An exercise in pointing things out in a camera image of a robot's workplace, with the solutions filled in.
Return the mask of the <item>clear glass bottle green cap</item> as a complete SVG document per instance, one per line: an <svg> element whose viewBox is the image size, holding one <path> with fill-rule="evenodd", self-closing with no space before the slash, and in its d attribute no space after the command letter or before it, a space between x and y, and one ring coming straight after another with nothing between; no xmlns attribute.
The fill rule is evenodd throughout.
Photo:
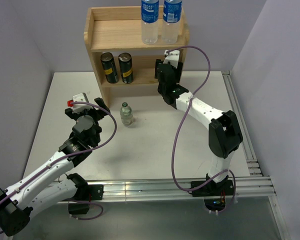
<svg viewBox="0 0 300 240"><path fill-rule="evenodd" d="M121 122L125 126L130 126L134 121L132 108L128 105L127 102L123 102L121 105L120 118Z"/></svg>

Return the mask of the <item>black can yellow label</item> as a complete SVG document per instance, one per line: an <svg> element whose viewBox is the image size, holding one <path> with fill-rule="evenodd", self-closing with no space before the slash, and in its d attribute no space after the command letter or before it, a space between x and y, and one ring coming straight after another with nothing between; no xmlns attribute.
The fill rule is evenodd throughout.
<svg viewBox="0 0 300 240"><path fill-rule="evenodd" d="M125 84L134 81L132 56L128 52L123 52L118 56L121 79Z"/></svg>

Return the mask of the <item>blue label water bottle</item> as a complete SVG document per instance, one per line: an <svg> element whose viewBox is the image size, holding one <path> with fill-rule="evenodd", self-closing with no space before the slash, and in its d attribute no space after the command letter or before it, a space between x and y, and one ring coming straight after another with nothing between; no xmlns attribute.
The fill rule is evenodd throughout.
<svg viewBox="0 0 300 240"><path fill-rule="evenodd" d="M165 0L163 4L162 40L172 45L177 42L182 16L182 0Z"/></svg>

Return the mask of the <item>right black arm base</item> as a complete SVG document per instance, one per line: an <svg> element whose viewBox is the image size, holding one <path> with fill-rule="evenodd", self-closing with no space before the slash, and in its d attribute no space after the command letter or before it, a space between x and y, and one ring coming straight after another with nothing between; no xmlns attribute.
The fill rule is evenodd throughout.
<svg viewBox="0 0 300 240"><path fill-rule="evenodd" d="M236 182L226 179L219 183L211 181L197 190L190 191L189 194L195 198L203 197L207 211L218 215L235 201L236 190Z"/></svg>

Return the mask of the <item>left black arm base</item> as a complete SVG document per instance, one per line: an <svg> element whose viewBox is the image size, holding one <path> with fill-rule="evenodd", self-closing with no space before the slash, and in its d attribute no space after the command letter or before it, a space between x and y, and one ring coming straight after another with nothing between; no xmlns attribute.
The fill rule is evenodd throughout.
<svg viewBox="0 0 300 240"><path fill-rule="evenodd" d="M104 186L102 184L88 184L80 187L72 199L83 202L100 201L103 198ZM68 204L68 213L70 215L86 215L92 207L88 203L73 202Z"/></svg>

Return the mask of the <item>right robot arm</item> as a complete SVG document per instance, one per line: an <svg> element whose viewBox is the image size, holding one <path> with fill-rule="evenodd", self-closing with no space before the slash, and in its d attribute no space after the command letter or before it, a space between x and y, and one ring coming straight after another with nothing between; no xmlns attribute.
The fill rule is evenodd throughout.
<svg viewBox="0 0 300 240"><path fill-rule="evenodd" d="M208 146L212 152L212 164L207 174L207 191L219 194L228 178L234 152L243 141L236 114L222 111L196 98L188 89L179 85L182 63L173 66L169 61L155 61L154 78L158 80L158 93L164 102L176 110L190 115L208 130Z"/></svg>

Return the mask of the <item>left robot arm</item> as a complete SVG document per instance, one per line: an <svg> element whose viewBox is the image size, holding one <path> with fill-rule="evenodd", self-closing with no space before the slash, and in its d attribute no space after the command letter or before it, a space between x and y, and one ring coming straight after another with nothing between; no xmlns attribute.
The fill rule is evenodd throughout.
<svg viewBox="0 0 300 240"><path fill-rule="evenodd" d="M27 177L7 188L0 188L0 235L16 235L37 214L60 201L90 207L92 191L87 181L77 173L67 172L102 147L99 121L110 116L111 111L102 98L95 98L94 102L89 103L83 93L73 96L64 111L75 121L69 138ZM62 175L66 175L64 180L50 185Z"/></svg>

